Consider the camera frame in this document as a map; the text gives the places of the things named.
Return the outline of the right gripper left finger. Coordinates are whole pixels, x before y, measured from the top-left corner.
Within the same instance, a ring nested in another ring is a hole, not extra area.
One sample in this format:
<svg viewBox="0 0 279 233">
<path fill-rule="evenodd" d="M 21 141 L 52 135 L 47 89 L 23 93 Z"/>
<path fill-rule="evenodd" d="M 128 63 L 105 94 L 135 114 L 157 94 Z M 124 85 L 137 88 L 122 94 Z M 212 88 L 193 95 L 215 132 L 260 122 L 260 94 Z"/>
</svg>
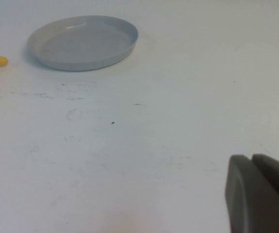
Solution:
<svg viewBox="0 0 279 233">
<path fill-rule="evenodd" d="M 279 193 L 244 155 L 229 159 L 225 199 L 233 233 L 279 233 Z"/>
</svg>

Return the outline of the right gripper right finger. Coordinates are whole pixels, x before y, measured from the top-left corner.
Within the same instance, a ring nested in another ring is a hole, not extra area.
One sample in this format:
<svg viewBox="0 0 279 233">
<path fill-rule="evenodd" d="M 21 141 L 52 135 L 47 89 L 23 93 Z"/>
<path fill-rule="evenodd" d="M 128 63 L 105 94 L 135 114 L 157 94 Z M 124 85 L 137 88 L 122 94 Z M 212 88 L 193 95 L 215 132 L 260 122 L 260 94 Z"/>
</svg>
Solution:
<svg viewBox="0 0 279 233">
<path fill-rule="evenodd" d="M 252 161 L 271 186 L 279 193 L 279 161 L 264 154 L 254 154 Z"/>
</svg>

